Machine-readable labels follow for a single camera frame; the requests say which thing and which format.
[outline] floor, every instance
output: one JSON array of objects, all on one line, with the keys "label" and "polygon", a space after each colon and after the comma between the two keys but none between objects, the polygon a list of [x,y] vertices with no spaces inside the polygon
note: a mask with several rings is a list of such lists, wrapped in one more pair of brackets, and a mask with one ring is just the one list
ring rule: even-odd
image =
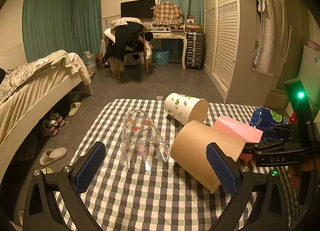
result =
[{"label": "floor", "polygon": [[118,80],[110,69],[99,69],[92,79],[93,95],[81,96],[82,106],[73,117],[68,117],[70,96],[64,97],[53,108],[66,121],[55,137],[39,135],[35,158],[27,162],[12,162],[9,166],[0,188],[0,207],[7,213],[9,219],[19,224],[19,211],[24,210],[28,186],[36,169],[41,169],[39,159],[46,149],[56,149],[65,146],[67,155],[50,164],[54,172],[68,165],[85,134],[99,115],[103,107],[119,98],[130,99],[164,99],[172,92],[204,98],[208,102],[222,103],[222,97],[204,70],[183,70],[182,65],[170,63],[157,66],[152,63],[149,76],[144,72],[143,64],[126,67]]}]

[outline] louvered wardrobe door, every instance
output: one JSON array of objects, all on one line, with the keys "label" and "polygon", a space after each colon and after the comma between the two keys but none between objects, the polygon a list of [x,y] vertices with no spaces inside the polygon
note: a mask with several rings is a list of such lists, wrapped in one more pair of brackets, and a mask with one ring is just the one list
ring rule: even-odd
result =
[{"label": "louvered wardrobe door", "polygon": [[213,73],[228,88],[235,64],[238,12],[237,0],[218,0],[218,40]]},{"label": "louvered wardrobe door", "polygon": [[204,0],[204,35],[205,35],[205,56],[204,65],[209,71],[212,70],[214,39],[216,30],[216,0]]}]

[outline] checkered tablecloth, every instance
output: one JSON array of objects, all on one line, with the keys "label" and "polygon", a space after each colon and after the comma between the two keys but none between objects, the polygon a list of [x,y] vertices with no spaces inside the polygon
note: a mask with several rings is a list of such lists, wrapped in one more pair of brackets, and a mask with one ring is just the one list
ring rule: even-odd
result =
[{"label": "checkered tablecloth", "polygon": [[[132,173],[120,164],[122,120],[126,113],[146,111],[170,146],[183,125],[164,111],[164,102],[157,100],[117,99],[101,111],[85,135],[70,165],[96,142],[105,144],[106,158],[81,199],[103,230],[208,230],[230,200],[220,186],[210,194],[172,158],[163,168],[149,172]],[[209,103],[205,124],[213,126],[220,115],[249,123],[254,107]],[[251,160],[252,171],[268,173],[272,168],[257,168]],[[275,168],[285,189],[289,222],[295,221],[301,208],[292,189],[285,167]],[[61,195],[56,194],[58,205],[69,228],[75,230]],[[252,193],[237,228],[247,220],[256,193]]]}]

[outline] paper cup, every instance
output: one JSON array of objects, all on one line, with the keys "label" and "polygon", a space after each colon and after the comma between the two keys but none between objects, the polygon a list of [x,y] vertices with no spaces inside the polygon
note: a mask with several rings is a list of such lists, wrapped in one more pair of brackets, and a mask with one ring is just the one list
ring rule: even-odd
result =
[{"label": "paper cup", "polygon": [[245,145],[244,140],[192,121],[180,130],[173,141],[170,154],[174,161],[209,189],[210,193],[215,192],[220,186],[206,157],[207,146],[212,142],[215,142],[225,155],[233,158],[235,162]]},{"label": "paper cup", "polygon": [[178,93],[171,93],[164,101],[164,110],[184,126],[190,121],[203,123],[208,113],[208,102]]}]

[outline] white paper cup with leaf pattern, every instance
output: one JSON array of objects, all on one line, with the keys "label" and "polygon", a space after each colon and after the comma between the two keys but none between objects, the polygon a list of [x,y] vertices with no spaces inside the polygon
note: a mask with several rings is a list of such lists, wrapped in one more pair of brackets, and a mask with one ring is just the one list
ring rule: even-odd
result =
[{"label": "white paper cup with leaf pattern", "polygon": [[164,110],[184,126],[193,120],[203,123],[208,113],[208,102],[205,99],[171,93],[164,101]]}]

